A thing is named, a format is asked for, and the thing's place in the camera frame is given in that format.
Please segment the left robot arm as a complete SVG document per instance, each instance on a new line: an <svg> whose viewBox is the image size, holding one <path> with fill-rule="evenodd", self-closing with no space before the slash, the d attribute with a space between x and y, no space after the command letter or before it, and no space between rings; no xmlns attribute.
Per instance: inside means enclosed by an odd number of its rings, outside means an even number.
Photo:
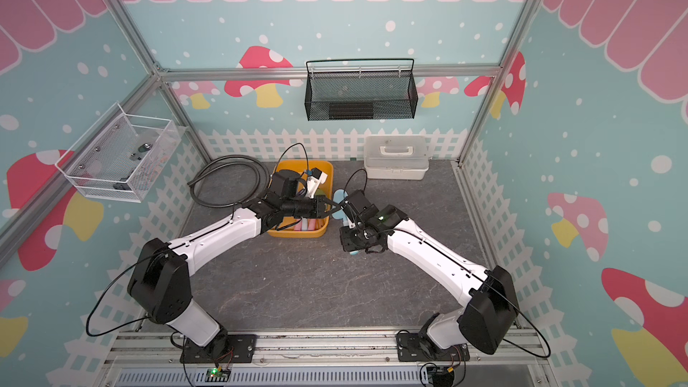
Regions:
<svg viewBox="0 0 688 387"><path fill-rule="evenodd" d="M172 327L198 347L218 347L222 326L195 302L191 278L236 245L277 229L286 218L320 220L338 211L338 204L317 193L328 179L319 168L306 179L294 170L278 170L265 190L225 219L168 243L149 241L134 267L128 295L154 324Z"/></svg>

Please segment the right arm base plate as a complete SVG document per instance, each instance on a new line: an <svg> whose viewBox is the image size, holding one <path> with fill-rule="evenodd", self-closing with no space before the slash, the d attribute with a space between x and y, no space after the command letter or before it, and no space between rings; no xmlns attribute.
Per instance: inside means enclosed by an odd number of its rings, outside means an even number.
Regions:
<svg viewBox="0 0 688 387"><path fill-rule="evenodd" d="M407 330L395 334L398 360L401 362L449 362L464 363L470 360L466 344L439 349L430 340L422 339L418 333Z"/></svg>

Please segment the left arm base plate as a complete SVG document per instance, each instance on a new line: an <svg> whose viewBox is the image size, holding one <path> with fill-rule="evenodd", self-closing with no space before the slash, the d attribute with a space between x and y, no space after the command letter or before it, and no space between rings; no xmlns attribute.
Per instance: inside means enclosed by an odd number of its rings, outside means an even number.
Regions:
<svg viewBox="0 0 688 387"><path fill-rule="evenodd" d="M186 339L182 347L180 362L186 365L251 363L257 339L258 336L254 334L227 334L225 331L204 347Z"/></svg>

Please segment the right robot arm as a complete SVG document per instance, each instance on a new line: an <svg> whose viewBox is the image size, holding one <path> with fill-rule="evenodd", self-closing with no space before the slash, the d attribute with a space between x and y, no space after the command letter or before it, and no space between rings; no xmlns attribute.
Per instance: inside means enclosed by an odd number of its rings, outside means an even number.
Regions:
<svg viewBox="0 0 688 387"><path fill-rule="evenodd" d="M414 263L442 285L459 308L435 314L420 329L419 347L430 357L462 344L493 355L518 317L512 276L500 266L489 270L432 238L393 205L378 209L357 190L340 203L349 226L340 229L346 252L390 251Z"/></svg>

